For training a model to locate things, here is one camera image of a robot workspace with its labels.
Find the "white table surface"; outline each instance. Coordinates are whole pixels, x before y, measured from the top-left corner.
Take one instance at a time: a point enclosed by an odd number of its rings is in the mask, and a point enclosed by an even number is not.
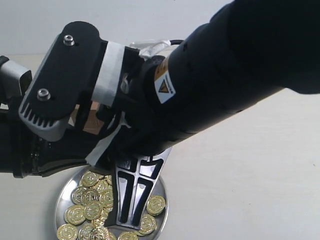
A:
[[[33,71],[42,56],[13,56]],[[289,90],[175,146],[162,172],[160,240],[318,240],[320,96]],[[77,169],[0,174],[0,239],[56,240],[58,194]]]

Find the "silver metal tray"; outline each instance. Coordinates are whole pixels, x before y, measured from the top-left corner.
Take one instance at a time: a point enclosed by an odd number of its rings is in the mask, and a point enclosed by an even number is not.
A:
[[[88,168],[89,167],[86,166],[83,169],[81,169],[79,172],[77,172],[63,187],[63,189],[58,197],[58,200],[56,202],[56,206],[55,206],[55,219],[54,219],[55,232],[57,231],[58,227],[60,227],[61,225],[66,223],[64,220],[64,213],[67,208],[74,205],[74,203],[71,200],[71,193],[78,186],[82,176],[84,175],[84,173],[87,171]],[[166,221],[167,221],[168,211],[169,211],[169,202],[168,202],[168,198],[167,198],[166,187],[164,185],[164,182],[163,182],[161,176],[159,177],[157,183],[155,184],[155,187],[152,191],[152,194],[163,196],[166,201],[166,207],[165,207],[165,210],[163,211],[163,213],[161,213],[159,216],[155,217],[157,229],[153,233],[151,233],[150,235],[139,236],[138,237],[139,240],[156,240],[156,239],[158,239],[162,230],[164,229]],[[83,224],[78,226],[78,230],[80,230],[82,226],[83,226]],[[118,237],[120,235],[120,233],[122,233],[124,231],[123,229],[117,229],[112,226],[107,227],[107,228],[109,229],[110,232],[114,233],[114,235],[116,237]]]

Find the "stack of gold coins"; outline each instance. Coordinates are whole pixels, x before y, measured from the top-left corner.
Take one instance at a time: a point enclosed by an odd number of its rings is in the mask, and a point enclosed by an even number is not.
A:
[[[111,175],[87,171],[73,190],[71,200],[74,205],[64,212],[66,224],[58,228],[58,240],[117,240],[104,227],[114,203]]]
[[[152,195],[141,219],[139,231],[124,231],[115,236],[105,221],[113,210],[112,176],[87,171],[71,194],[74,205],[64,212],[64,221],[57,230],[58,240],[138,240],[157,229],[157,217],[166,208],[166,200]]]

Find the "yellow warning sticker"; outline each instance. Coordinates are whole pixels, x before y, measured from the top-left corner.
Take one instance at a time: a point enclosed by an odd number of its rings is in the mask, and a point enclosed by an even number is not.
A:
[[[154,87],[160,103],[164,104],[176,94],[168,70],[169,57],[167,57],[155,70]]]

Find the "white wall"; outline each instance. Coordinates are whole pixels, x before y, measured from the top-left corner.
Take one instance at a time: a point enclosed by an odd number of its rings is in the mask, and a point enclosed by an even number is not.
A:
[[[0,54],[44,54],[64,26],[95,25],[121,44],[184,39],[229,0],[2,0]]]

